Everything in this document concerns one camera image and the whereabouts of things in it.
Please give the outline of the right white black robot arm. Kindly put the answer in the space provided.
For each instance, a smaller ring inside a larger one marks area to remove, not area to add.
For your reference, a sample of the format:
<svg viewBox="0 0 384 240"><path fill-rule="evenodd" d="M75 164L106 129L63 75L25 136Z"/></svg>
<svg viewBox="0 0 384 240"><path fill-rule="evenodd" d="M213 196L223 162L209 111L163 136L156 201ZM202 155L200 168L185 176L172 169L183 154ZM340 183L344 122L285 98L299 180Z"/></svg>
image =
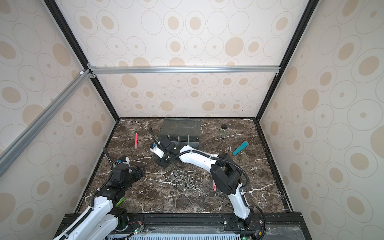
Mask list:
<svg viewBox="0 0 384 240"><path fill-rule="evenodd" d="M149 130L154 141L150 145L150 151L160 167L166 169L171 163L179 160L209 172L216 188L229 197L241 230L247 230L252 223L265 227L264 212L258 206L250 206L245 198L244 189L250 185L249 176L228 154L208 154L185 143L175 144L167 136L159 140L152 129Z"/></svg>

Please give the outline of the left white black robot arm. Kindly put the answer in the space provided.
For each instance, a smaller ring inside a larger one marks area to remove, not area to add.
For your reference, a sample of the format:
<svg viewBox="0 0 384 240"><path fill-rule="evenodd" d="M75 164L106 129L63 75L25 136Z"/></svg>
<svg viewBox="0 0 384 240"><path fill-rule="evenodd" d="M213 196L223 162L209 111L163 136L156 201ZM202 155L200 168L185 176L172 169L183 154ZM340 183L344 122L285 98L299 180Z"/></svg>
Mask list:
<svg viewBox="0 0 384 240"><path fill-rule="evenodd" d="M111 173L93 195L87 209L60 233L56 240L103 240L129 225L127 210L118 207L126 190L145 176L144 167L132 167L127 160L110 162Z"/></svg>

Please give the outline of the grey compartment organizer box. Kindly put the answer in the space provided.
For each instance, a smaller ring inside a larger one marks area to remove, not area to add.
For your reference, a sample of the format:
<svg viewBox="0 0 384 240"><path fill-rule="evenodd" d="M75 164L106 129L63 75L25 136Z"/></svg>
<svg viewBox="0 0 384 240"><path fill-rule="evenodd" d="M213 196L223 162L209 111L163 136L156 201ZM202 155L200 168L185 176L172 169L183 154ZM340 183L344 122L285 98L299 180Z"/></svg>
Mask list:
<svg viewBox="0 0 384 240"><path fill-rule="evenodd" d="M201 120L189 118L165 118L159 140L165 136L177 143L185 143L192 148L200 148Z"/></svg>

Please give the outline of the left diagonal aluminium frame bar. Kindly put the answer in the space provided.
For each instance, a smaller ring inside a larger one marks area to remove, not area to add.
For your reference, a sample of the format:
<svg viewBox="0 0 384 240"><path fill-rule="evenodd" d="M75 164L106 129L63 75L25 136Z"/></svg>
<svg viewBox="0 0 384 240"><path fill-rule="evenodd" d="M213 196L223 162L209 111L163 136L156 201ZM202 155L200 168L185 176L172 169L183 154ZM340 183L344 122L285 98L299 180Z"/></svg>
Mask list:
<svg viewBox="0 0 384 240"><path fill-rule="evenodd" d="M32 140L60 111L63 105L77 91L77 89L91 77L90 70L83 70L48 106L41 114L7 147L1 155L1 175L3 175Z"/></svg>

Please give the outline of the green plastic packet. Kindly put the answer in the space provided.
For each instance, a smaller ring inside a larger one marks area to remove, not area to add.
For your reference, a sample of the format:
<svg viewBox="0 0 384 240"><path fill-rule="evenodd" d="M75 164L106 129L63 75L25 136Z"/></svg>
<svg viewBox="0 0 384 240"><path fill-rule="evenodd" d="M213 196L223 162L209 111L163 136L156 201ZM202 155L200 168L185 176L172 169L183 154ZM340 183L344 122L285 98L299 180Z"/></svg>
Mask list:
<svg viewBox="0 0 384 240"><path fill-rule="evenodd" d="M116 207L118 207L123 201L125 200L124 197L122 197L116 204Z"/></svg>

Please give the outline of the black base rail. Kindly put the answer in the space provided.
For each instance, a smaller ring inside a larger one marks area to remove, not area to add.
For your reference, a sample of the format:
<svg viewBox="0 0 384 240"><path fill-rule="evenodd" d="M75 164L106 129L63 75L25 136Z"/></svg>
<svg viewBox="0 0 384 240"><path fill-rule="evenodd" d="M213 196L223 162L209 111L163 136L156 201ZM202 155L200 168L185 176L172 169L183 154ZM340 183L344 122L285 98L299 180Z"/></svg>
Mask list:
<svg viewBox="0 0 384 240"><path fill-rule="evenodd" d="M242 230L234 214L127 214L124 227L107 215L87 240L310 240L300 213L255 214Z"/></svg>

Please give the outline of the pink marker pen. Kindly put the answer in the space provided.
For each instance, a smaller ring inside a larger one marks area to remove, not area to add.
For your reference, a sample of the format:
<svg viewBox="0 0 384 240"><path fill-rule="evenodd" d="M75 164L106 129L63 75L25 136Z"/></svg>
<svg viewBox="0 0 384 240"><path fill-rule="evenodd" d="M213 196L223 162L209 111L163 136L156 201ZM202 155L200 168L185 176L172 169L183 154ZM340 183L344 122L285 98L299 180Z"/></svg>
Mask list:
<svg viewBox="0 0 384 240"><path fill-rule="evenodd" d="M139 138L139 135L138 133L135 134L135 145L134 145L134 148L137 149L138 148L138 138Z"/></svg>

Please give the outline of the horizontal aluminium frame bar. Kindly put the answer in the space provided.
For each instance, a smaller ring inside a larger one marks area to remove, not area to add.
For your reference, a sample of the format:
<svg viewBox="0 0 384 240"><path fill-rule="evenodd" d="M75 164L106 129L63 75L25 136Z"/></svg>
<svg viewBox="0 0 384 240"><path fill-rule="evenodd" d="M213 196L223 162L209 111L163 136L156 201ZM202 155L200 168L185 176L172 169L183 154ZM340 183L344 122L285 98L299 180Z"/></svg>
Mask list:
<svg viewBox="0 0 384 240"><path fill-rule="evenodd" d="M95 74L278 73L279 66L92 67Z"/></svg>

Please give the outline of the pile of dark wing nuts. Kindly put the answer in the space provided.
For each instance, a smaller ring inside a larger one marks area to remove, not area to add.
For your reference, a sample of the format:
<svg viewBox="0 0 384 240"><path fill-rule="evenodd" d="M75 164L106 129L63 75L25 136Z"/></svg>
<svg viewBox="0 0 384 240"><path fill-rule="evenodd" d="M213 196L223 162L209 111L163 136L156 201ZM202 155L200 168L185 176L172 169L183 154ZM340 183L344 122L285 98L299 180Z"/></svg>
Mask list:
<svg viewBox="0 0 384 240"><path fill-rule="evenodd" d="M185 172L181 170L167 171L165 175L166 179L169 180L176 188L183 185L188 179L188 177L185 175Z"/></svg>

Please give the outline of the cluster of silver hex nuts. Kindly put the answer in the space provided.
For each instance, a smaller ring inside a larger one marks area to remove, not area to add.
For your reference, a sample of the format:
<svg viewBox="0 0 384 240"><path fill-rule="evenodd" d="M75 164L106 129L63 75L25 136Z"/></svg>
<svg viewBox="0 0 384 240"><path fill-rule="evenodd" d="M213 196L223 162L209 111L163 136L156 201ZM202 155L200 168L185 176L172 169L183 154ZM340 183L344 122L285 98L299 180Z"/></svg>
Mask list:
<svg viewBox="0 0 384 240"><path fill-rule="evenodd" d="M184 175L184 187L186 190L198 190L202 188L203 177L195 170L186 171Z"/></svg>

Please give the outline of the small black-lidded glass jar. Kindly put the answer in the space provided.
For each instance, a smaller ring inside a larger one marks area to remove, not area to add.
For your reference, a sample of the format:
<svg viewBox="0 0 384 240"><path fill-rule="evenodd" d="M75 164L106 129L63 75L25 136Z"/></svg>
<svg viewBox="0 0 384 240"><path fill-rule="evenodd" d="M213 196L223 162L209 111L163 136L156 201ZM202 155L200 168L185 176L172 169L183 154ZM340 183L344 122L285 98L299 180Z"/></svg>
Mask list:
<svg viewBox="0 0 384 240"><path fill-rule="evenodd" d="M220 130L220 138L225 138L228 136L228 125L222 124Z"/></svg>

